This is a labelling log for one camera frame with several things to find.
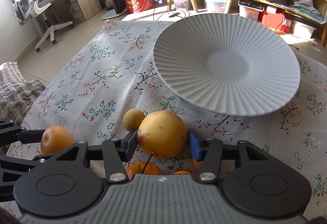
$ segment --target white office chair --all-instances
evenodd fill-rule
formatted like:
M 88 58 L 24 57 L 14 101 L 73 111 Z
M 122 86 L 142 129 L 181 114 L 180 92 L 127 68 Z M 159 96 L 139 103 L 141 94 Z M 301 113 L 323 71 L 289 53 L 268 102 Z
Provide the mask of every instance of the white office chair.
M 41 38 L 38 44 L 36 44 L 35 49 L 37 52 L 40 51 L 40 45 L 47 39 L 47 37 L 50 35 L 50 40 L 53 45 L 57 43 L 57 41 L 54 38 L 54 31 L 67 27 L 71 25 L 71 28 L 74 27 L 73 22 L 69 21 L 63 24 L 58 25 L 51 25 L 49 20 L 45 17 L 44 11 L 51 6 L 51 3 L 55 0 L 42 0 L 39 2 L 39 0 L 8 0 L 16 10 L 16 16 L 18 18 L 19 24 L 24 25 L 31 17 L 35 18 L 38 15 L 42 15 L 42 17 L 45 20 L 45 23 L 48 26 L 47 31 Z

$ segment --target wooden cabinet leg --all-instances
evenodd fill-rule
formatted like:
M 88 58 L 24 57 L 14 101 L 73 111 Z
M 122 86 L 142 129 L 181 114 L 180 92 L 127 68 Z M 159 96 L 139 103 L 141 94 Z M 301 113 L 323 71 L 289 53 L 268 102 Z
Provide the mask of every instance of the wooden cabinet leg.
M 197 2 L 195 0 L 191 0 L 191 4 L 193 6 L 193 10 L 198 13 L 199 9 L 197 8 Z
M 326 38 L 327 38 L 327 28 L 324 27 L 323 37 L 321 39 L 321 44 L 324 47 L 326 46 Z
M 171 11 L 171 0 L 167 0 L 168 12 Z
M 232 1 L 233 0 L 227 0 L 227 3 L 226 3 L 226 6 L 225 6 L 225 10 L 224 10 L 224 14 L 228 14 L 229 13 L 229 10 L 232 6 Z

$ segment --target plate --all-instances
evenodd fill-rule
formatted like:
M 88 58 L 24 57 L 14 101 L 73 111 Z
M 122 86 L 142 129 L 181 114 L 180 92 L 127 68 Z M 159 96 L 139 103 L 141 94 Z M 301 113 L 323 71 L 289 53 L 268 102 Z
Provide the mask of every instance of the plate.
M 178 96 L 233 116 L 276 111 L 300 83 L 288 44 L 264 25 L 235 15 L 200 14 L 171 24 L 155 42 L 153 62 Z

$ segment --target red box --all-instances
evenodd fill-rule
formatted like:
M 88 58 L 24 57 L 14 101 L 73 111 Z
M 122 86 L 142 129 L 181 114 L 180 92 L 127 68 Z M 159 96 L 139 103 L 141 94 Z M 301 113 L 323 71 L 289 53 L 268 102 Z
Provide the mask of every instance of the red box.
M 283 13 L 276 12 L 276 14 L 273 14 L 267 12 L 267 9 L 265 9 L 262 12 L 261 24 L 272 29 L 277 29 L 289 33 L 292 25 L 292 20 L 286 18 Z

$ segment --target black circular joint cover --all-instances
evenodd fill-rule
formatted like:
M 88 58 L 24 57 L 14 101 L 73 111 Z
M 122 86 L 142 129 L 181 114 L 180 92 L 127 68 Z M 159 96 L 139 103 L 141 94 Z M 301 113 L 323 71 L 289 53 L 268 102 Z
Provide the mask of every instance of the black circular joint cover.
M 273 159 L 249 161 L 226 176 L 222 186 L 226 199 L 244 213 L 265 219 L 302 214 L 311 198 L 310 183 Z
M 93 171 L 60 161 L 33 168 L 16 181 L 13 192 L 24 213 L 60 218 L 94 205 L 102 194 L 102 182 Z

